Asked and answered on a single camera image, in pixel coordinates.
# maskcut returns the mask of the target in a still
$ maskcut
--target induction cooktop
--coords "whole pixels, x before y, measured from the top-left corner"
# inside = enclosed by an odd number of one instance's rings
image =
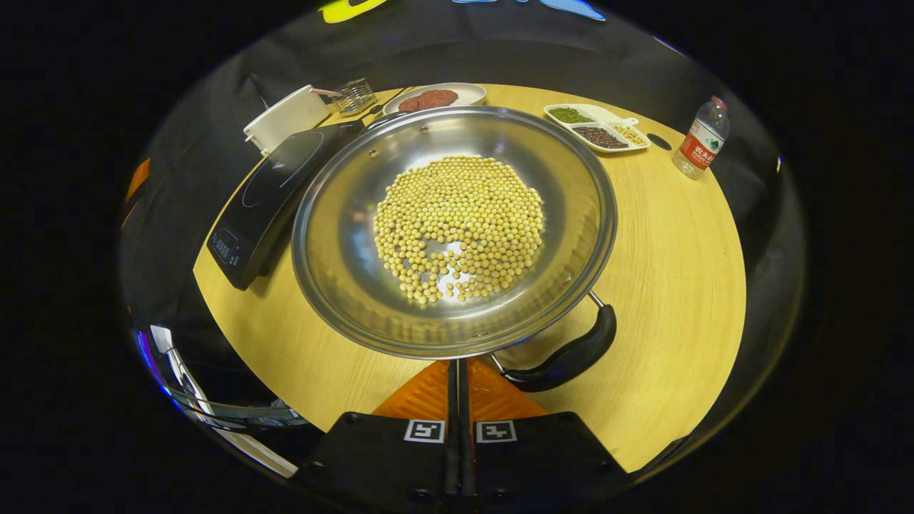
[[[363,128],[355,121],[292,134],[245,179],[207,240],[232,285],[243,291],[269,273],[311,178]]]

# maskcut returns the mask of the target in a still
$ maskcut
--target round table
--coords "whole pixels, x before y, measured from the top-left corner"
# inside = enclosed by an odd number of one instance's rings
[[[684,135],[602,102],[518,86],[481,84],[486,103],[544,116],[554,103],[592,103],[674,150]],[[397,91],[377,94],[385,102]],[[368,123],[375,118],[369,115]],[[338,114],[322,124],[339,123]],[[576,379],[532,398],[548,412],[576,412],[627,471],[689,434],[733,367],[746,310],[746,277],[736,225],[713,173],[680,173],[657,145],[598,154],[615,190],[619,225],[594,291],[615,307],[609,351]],[[341,413],[372,412],[427,360],[391,357],[340,336],[311,308],[286,248],[270,276],[232,287],[204,246],[194,276],[229,343],[283,401],[327,431]],[[507,367],[535,366],[586,332],[596,306],[584,300],[522,345],[498,352]]]

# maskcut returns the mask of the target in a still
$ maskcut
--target water bottle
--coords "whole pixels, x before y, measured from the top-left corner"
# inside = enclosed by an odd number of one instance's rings
[[[705,172],[721,146],[730,136],[727,105],[718,97],[701,106],[685,140],[673,154],[673,164],[689,178],[698,179]]]

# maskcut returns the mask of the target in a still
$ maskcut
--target metal basket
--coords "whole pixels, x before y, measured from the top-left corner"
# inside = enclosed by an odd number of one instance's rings
[[[375,92],[365,79],[358,79],[348,82],[346,85],[336,88],[340,96],[335,96],[334,105],[344,116],[358,114],[377,100]]]

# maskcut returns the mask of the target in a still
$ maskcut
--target wok handle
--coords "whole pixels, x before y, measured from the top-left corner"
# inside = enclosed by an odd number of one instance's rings
[[[502,369],[502,376],[521,391],[546,391],[577,377],[600,360],[616,337],[616,312],[612,305],[604,305],[592,291],[590,298],[599,310],[597,322],[587,334],[559,348],[535,368]],[[494,353],[492,357],[501,368]]]

